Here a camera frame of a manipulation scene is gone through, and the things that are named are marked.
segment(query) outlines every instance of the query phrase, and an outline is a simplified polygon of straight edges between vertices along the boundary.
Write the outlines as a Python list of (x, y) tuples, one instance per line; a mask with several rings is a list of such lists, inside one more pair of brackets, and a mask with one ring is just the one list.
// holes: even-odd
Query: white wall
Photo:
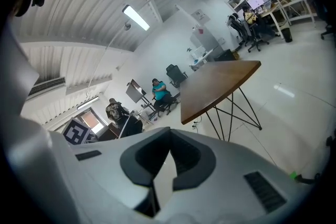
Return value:
[(226, 0), (184, 0), (178, 4), (178, 8), (191, 22), (194, 21), (191, 14), (201, 9), (210, 18), (210, 21), (204, 26), (217, 40), (225, 39), (226, 43), (222, 46), (223, 49), (235, 50), (238, 47), (237, 31), (226, 26), (227, 16), (234, 12)]
[(194, 24), (178, 11), (152, 34), (129, 56), (125, 64), (116, 73), (105, 91), (106, 99), (115, 98), (130, 111), (139, 109), (142, 101), (135, 104), (126, 95), (127, 83), (134, 79), (152, 100), (152, 79), (163, 80), (172, 95), (179, 91), (169, 83), (166, 67), (170, 64), (178, 65), (182, 72), (191, 74), (189, 67), (190, 53), (187, 48), (194, 49), (190, 41)]
[(105, 98), (104, 94), (99, 94), (99, 99), (96, 102), (93, 102), (91, 108), (97, 114), (99, 119), (106, 125), (109, 125), (111, 121), (107, 118), (106, 107), (109, 105), (109, 102)]

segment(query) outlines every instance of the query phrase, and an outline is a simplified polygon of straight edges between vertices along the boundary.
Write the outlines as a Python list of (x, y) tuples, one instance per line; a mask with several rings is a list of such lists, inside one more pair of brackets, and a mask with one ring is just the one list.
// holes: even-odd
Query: cable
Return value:
[(264, 148), (264, 150), (266, 151), (266, 153), (268, 154), (268, 156), (271, 158), (271, 160), (273, 161), (274, 165), (278, 167), (278, 165), (275, 163), (275, 161), (273, 160), (273, 158), (271, 157), (271, 155), (268, 153), (268, 151), (265, 149), (265, 147), (262, 145), (262, 143), (259, 141), (259, 139), (254, 135), (253, 132), (250, 131), (250, 133), (254, 136), (254, 138), (259, 142), (259, 144)]
[(201, 115), (201, 121), (194, 121), (195, 124), (201, 123), (202, 122), (202, 115)]
[[(285, 2), (286, 4), (288, 4), (288, 2), (286, 0), (281, 0), (280, 3), (283, 3), (283, 2)], [(292, 6), (288, 6), (288, 7), (291, 8), (292, 10), (294, 10), (294, 12), (297, 13), (299, 16), (301, 16), (301, 14), (298, 13)]]
[(94, 76), (95, 76), (95, 74), (96, 74), (96, 72), (97, 72), (97, 69), (98, 69), (98, 67), (99, 67), (99, 65), (100, 65), (101, 60), (103, 59), (103, 57), (104, 57), (104, 55), (105, 55), (107, 49), (111, 46), (111, 44), (113, 43), (113, 41), (116, 39), (116, 37), (119, 36), (119, 34), (123, 31), (123, 29), (124, 29), (124, 26), (122, 26), (122, 27), (119, 29), (119, 31), (118, 31), (118, 32), (114, 35), (114, 37), (111, 39), (110, 43), (105, 47), (105, 50), (104, 50), (103, 54), (101, 55), (101, 57), (100, 57), (100, 59), (99, 59), (97, 65), (96, 65), (96, 68), (94, 69), (94, 71), (93, 71), (93, 73), (92, 73), (92, 76), (91, 76), (89, 85), (88, 85), (87, 90), (86, 90), (86, 95), (87, 95), (87, 96), (88, 96), (88, 94), (91, 95), (91, 94), (89, 93), (89, 88), (90, 88), (90, 86), (91, 86), (92, 80), (93, 80), (93, 78), (94, 78)]

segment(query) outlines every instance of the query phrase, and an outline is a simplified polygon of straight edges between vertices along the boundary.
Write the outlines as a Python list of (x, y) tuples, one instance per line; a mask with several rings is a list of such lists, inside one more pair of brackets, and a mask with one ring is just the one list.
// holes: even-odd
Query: trash can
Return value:
[(292, 42), (292, 35), (290, 33), (290, 29), (289, 28), (285, 28), (284, 30), (281, 31), (283, 34), (283, 37), (285, 39), (285, 42), (289, 43)]

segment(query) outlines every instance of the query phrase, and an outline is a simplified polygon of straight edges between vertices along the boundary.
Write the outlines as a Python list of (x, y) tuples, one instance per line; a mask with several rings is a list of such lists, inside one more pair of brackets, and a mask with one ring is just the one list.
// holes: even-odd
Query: white desk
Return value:
[(197, 67), (197, 65), (199, 65), (201, 62), (204, 62), (204, 60), (206, 60), (206, 58), (211, 54), (211, 52), (213, 52), (214, 49), (210, 50), (209, 52), (207, 52), (202, 58), (199, 58), (197, 63), (194, 63), (192, 65), (190, 65), (191, 67)]

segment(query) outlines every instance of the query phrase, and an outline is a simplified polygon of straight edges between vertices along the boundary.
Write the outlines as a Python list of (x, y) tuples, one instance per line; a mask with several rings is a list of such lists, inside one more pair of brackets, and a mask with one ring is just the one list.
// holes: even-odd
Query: desk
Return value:
[(194, 63), (192, 65), (190, 65), (191, 67), (196, 67), (200, 62), (203, 62), (210, 54), (211, 52), (213, 52), (214, 49), (210, 50), (209, 52), (207, 52), (202, 58), (197, 60), (197, 63)]
[[(188, 79), (181, 83), (181, 122), (186, 124), (195, 118), (199, 117), (203, 113), (206, 113), (212, 126), (214, 127), (216, 134), (219, 139), (219, 134), (215, 125), (213, 124), (207, 111), (211, 108), (215, 108), (218, 116), (220, 126), (222, 128), (222, 123), (220, 121), (218, 111), (224, 112), (231, 116), (230, 123), (230, 133), (229, 141), (232, 128), (232, 118), (237, 118), (254, 127), (261, 130), (261, 125), (254, 112), (252, 106), (241, 90), (240, 86), (252, 76), (252, 74), (261, 66), (260, 61), (225, 61), (225, 62), (207, 62), (205, 65), (200, 67), (196, 72), (189, 76)], [(243, 96), (245, 97), (247, 103), (251, 107), (257, 122), (253, 120), (245, 111), (243, 111), (239, 106), (233, 102), (233, 93), (235, 90), (239, 89)], [(228, 99), (231, 103), (231, 113), (223, 111), (216, 107), (217, 104), (222, 102), (224, 99)], [(245, 121), (237, 116), (233, 115), (233, 106), (238, 107), (242, 110), (245, 115), (247, 115), (254, 124)]]
[(275, 23), (275, 26), (277, 27), (277, 30), (279, 32), (279, 35), (282, 39), (284, 39), (284, 35), (281, 32), (281, 28), (278, 24), (278, 21), (275, 19), (273, 12), (279, 9), (279, 4), (275, 5), (273, 8), (269, 9), (268, 11), (261, 13), (260, 16), (262, 18), (266, 17), (267, 15), (270, 15), (272, 17), (273, 22)]

